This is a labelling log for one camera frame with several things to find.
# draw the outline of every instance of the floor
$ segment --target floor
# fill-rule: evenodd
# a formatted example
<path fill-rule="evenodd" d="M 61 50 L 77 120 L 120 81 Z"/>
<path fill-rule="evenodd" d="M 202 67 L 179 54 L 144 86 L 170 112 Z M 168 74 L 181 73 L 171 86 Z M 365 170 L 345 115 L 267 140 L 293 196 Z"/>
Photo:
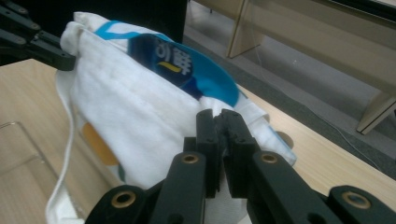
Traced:
<path fill-rule="evenodd" d="M 231 19 L 190 1 L 186 36 L 306 105 L 331 125 L 396 159 L 393 114 L 366 135 L 356 132 L 365 107 L 379 90 L 270 37 L 265 37 L 255 49 L 233 59 L 225 58 L 232 31 Z"/>

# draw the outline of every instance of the white cord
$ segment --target white cord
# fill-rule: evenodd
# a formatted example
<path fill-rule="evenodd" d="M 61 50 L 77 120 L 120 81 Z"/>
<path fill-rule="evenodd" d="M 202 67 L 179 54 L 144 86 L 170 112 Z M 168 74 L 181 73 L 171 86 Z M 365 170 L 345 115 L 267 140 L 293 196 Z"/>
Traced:
<path fill-rule="evenodd" d="M 252 37 L 252 39 L 253 39 L 253 43 L 257 43 L 256 42 L 256 38 L 255 38 L 255 36 L 254 36 L 254 34 L 255 34 L 255 30 L 254 30 L 254 26 L 253 26 L 253 19 L 254 19 L 254 9 L 251 9 L 251 13 L 250 13 L 250 27 L 251 27 L 251 29 L 250 29 L 250 34 L 251 34 L 251 37 Z M 256 52 L 256 56 L 257 56 L 257 59 L 258 59 L 258 61 L 259 61 L 259 65 L 260 65 L 260 72 L 261 72 L 261 74 L 262 74 L 262 78 L 263 79 L 265 79 L 265 77 L 264 77 L 264 72 L 263 72 L 263 66 L 262 66 L 262 59 L 261 59 L 261 57 L 260 57 L 260 54 L 259 54 L 259 51 L 257 50 L 257 47 L 258 46 L 255 46 L 254 47 L 254 49 L 255 49 L 255 52 Z M 276 90 L 278 90 L 278 91 L 280 91 L 280 92 L 282 92 L 285 96 L 287 96 L 287 97 L 289 97 L 290 99 L 292 99 L 292 97 L 290 97 L 290 96 L 288 96 L 284 91 L 282 91 L 279 87 L 277 87 L 277 86 L 275 86 L 275 85 L 273 85 L 273 84 L 271 84 L 270 82 L 266 82 L 266 83 L 268 83 L 269 85 L 271 85 L 274 89 L 276 89 Z M 334 125 L 332 125 L 329 121 L 327 121 L 325 118 L 323 118 L 323 117 L 321 117 L 320 115 L 318 115 L 317 113 L 315 113 L 311 108 L 309 108 L 308 106 L 306 106 L 306 105 L 304 105 L 304 107 L 307 109 L 307 110 L 309 110 L 312 114 L 314 114 L 315 116 L 317 116 L 319 119 L 321 119 L 321 120 L 323 120 L 325 123 L 327 123 L 329 126 L 331 126 L 332 128 L 334 128 L 340 135 L 341 135 L 341 137 L 351 146 L 351 147 L 353 147 L 359 154 L 361 154 L 366 160 L 368 160 L 369 162 L 371 162 L 372 164 L 373 164 L 373 166 L 375 166 L 375 168 L 378 170 L 378 171 L 380 171 L 380 172 L 382 172 L 381 171 L 381 169 L 379 168 L 379 166 L 374 162 L 374 161 L 372 161 L 370 158 L 368 158 L 366 155 L 364 155 L 360 150 L 358 150 L 355 146 L 353 146 L 353 144 L 352 143 L 350 143 L 350 141 L 349 140 L 347 140 L 347 138 L 341 133 L 341 131 L 337 128 L 337 127 L 335 127 Z"/>

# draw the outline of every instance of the white string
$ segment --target white string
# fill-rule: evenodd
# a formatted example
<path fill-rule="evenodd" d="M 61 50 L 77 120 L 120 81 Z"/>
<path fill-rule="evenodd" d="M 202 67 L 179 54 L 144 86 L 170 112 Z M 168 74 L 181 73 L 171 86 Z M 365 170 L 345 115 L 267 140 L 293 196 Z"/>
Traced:
<path fill-rule="evenodd" d="M 253 8 L 251 9 L 251 13 L 250 13 L 250 28 L 251 28 L 251 29 L 250 29 L 250 34 L 251 34 L 251 37 L 252 37 L 252 39 L 253 39 L 253 43 L 257 43 L 257 42 L 256 42 L 256 38 L 255 38 L 255 36 L 254 36 L 254 34 L 255 34 L 255 30 L 254 30 L 254 26 L 253 26 L 254 14 L 255 14 L 255 10 L 254 10 L 254 7 L 253 7 Z M 255 52 L 256 52 L 256 56 L 257 56 L 257 59 L 258 59 L 258 61 L 259 61 L 260 72 L 261 72 L 262 78 L 265 79 L 264 71 L 263 71 L 264 68 L 263 68 L 263 65 L 262 65 L 262 59 L 261 59 L 261 57 L 260 57 L 259 51 L 257 50 L 257 47 L 258 47 L 258 46 L 255 46 L 255 47 L 254 47 L 254 50 L 255 50 Z M 276 90 L 282 92 L 285 96 L 287 96 L 287 97 L 289 97 L 290 99 L 292 99 L 292 97 L 290 97 L 289 95 L 287 95 L 287 94 L 286 94 L 284 91 L 282 91 L 279 87 L 277 87 L 277 86 L 271 84 L 271 83 L 268 82 L 268 81 L 266 81 L 266 83 L 268 83 L 269 85 L 271 85 L 274 89 L 276 89 Z M 366 155 L 364 155 L 359 149 L 357 149 L 349 140 L 347 140 L 347 138 L 343 135 L 343 133 L 342 133 L 337 127 L 335 127 L 334 125 L 332 125 L 329 121 L 327 121 L 325 118 L 323 118 L 323 117 L 320 116 L 319 114 L 315 113 L 315 112 L 314 112 L 311 108 L 309 108 L 307 105 L 304 105 L 304 107 L 305 107 L 307 110 L 309 110 L 312 114 L 314 114 L 315 116 L 317 116 L 319 119 L 321 119 L 322 121 L 324 121 L 326 124 L 328 124 L 330 127 L 332 127 L 333 129 L 335 129 L 335 130 L 341 135 L 341 137 L 342 137 L 351 147 L 353 147 L 353 148 L 354 148 L 359 154 L 361 154 L 367 161 L 371 162 L 371 163 L 373 164 L 373 166 L 375 166 L 375 168 L 376 168 L 378 171 L 382 172 L 381 169 L 379 168 L 379 166 L 378 166 L 373 160 L 371 160 L 371 159 L 368 158 Z"/>

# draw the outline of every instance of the white cloth bag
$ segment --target white cloth bag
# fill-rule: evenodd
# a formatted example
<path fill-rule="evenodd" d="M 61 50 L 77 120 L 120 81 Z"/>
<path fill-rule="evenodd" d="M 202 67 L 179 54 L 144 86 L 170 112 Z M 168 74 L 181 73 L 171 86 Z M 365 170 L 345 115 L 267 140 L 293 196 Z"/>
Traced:
<path fill-rule="evenodd" d="M 219 99 L 199 100 L 147 69 L 125 52 L 126 39 L 104 40 L 94 33 L 108 22 L 91 13 L 75 13 L 61 38 L 63 50 L 77 56 L 75 69 L 57 72 L 57 89 L 71 120 L 64 169 L 47 206 L 50 224 L 82 223 L 72 210 L 63 185 L 74 127 L 73 106 L 106 141 L 125 173 L 126 183 L 148 189 L 166 177 L 173 157 L 182 151 L 184 137 L 195 136 L 195 115 L 212 108 L 240 113 L 262 149 L 282 155 L 290 164 L 296 157 L 273 131 L 265 111 L 243 94 L 234 107 Z M 117 34 L 150 33 L 149 29 L 116 23 Z M 205 223 L 234 224 L 246 215 L 246 201 L 231 199 L 225 178 L 220 193 L 206 200 Z"/>

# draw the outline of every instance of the wooden table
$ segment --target wooden table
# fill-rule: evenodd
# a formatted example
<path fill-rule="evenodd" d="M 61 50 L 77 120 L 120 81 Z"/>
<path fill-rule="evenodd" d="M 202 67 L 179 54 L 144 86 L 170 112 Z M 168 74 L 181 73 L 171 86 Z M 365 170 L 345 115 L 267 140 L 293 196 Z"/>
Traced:
<path fill-rule="evenodd" d="M 55 69 L 28 60 L 0 67 L 0 219 L 5 223 L 45 223 L 44 207 L 63 164 L 68 121 L 55 90 Z M 325 195 L 352 185 L 396 210 L 396 181 L 254 94 L 275 130 L 294 143 L 299 175 Z M 76 134 L 67 186 L 82 217 L 118 182 Z"/>

